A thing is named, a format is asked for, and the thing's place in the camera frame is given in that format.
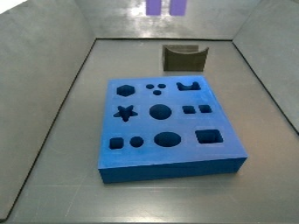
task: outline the purple light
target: purple light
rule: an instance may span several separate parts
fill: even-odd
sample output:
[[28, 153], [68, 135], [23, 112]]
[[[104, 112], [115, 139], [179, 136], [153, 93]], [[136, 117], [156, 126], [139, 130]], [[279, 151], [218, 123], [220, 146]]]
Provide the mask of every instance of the purple light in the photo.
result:
[[161, 5], [163, 5], [163, 0], [145, 0], [145, 15], [160, 16]]
[[171, 16], [184, 16], [187, 0], [171, 0]]

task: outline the star-shaped hole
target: star-shaped hole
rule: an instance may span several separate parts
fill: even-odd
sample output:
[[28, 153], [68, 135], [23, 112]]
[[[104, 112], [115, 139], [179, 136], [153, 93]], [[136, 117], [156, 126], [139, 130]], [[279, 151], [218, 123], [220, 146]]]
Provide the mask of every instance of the star-shaped hole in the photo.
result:
[[133, 111], [133, 105], [127, 108], [117, 106], [117, 112], [113, 114], [113, 117], [121, 117], [123, 121], [127, 122], [131, 116], [137, 116], [137, 113]]

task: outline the foam tray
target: foam tray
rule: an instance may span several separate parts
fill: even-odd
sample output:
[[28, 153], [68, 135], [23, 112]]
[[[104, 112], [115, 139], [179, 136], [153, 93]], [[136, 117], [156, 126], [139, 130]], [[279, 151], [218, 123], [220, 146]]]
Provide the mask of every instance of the foam tray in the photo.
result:
[[231, 173], [247, 157], [203, 76], [109, 80], [97, 161], [104, 183]]

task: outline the square hole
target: square hole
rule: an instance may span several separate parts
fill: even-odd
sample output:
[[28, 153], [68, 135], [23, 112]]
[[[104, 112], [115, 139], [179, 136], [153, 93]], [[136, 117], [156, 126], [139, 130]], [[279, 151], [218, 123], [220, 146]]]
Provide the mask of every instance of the square hole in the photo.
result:
[[113, 137], [109, 139], [109, 149], [119, 150], [124, 147], [124, 138], [123, 137]]
[[195, 108], [194, 106], [182, 106], [182, 110], [184, 114], [195, 114]]
[[218, 129], [196, 130], [195, 135], [200, 144], [223, 143], [223, 138]]
[[200, 112], [203, 114], [211, 113], [211, 106], [210, 105], [200, 105], [199, 108], [200, 108]]

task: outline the side wall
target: side wall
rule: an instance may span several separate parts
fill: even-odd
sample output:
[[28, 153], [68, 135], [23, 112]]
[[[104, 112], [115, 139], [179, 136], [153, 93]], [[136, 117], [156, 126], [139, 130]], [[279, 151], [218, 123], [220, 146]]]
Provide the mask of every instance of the side wall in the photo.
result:
[[263, 0], [234, 43], [299, 131], [299, 2]]
[[72, 0], [0, 15], [0, 221], [7, 218], [95, 36]]
[[260, 0], [188, 0], [186, 15], [145, 15], [145, 0], [76, 0], [99, 39], [232, 40]]

